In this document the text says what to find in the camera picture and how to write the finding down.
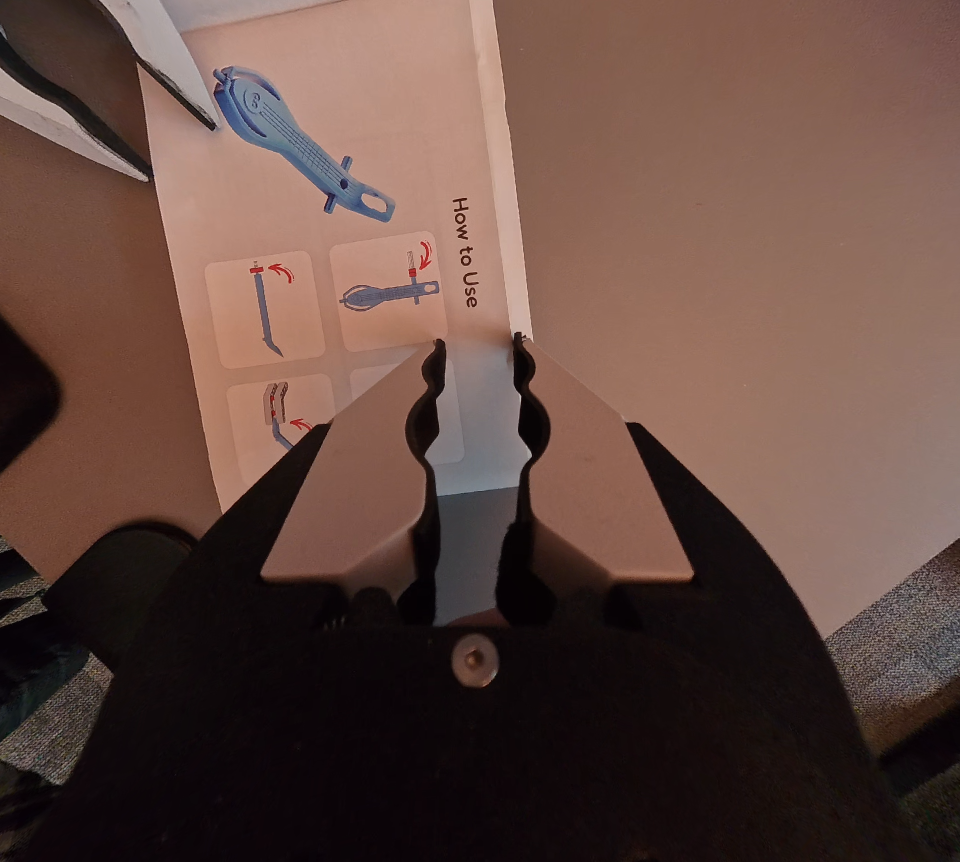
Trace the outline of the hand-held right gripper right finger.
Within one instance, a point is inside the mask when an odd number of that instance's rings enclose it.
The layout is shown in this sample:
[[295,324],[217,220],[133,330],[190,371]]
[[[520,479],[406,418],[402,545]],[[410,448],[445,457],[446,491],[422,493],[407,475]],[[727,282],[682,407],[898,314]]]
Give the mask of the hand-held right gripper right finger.
[[501,614],[541,625],[583,590],[603,599],[620,585],[689,583],[690,561],[627,422],[521,333],[512,354],[530,458],[501,549]]

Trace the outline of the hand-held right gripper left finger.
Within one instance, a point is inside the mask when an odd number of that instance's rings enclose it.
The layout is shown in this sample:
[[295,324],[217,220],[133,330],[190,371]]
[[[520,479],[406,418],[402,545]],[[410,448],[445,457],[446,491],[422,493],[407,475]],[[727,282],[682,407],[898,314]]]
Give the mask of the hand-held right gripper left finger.
[[431,625],[440,520],[426,451],[439,434],[447,348],[426,343],[339,412],[262,569],[347,597],[387,592],[401,618]]

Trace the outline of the white instruction booklet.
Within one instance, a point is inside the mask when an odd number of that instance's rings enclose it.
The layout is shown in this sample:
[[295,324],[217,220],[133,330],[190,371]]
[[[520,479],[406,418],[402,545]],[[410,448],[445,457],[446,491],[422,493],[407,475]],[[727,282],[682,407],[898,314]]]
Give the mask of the white instruction booklet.
[[144,106],[222,509],[414,349],[447,349],[443,495],[517,483],[528,316],[493,0],[161,0],[213,93]]

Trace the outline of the black perforated chair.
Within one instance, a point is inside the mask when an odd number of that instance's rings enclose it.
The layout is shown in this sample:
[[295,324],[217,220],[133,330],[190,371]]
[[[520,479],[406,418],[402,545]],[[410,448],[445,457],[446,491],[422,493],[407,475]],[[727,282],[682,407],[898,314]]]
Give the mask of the black perforated chair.
[[1,318],[1,471],[54,421],[62,403],[56,376]]

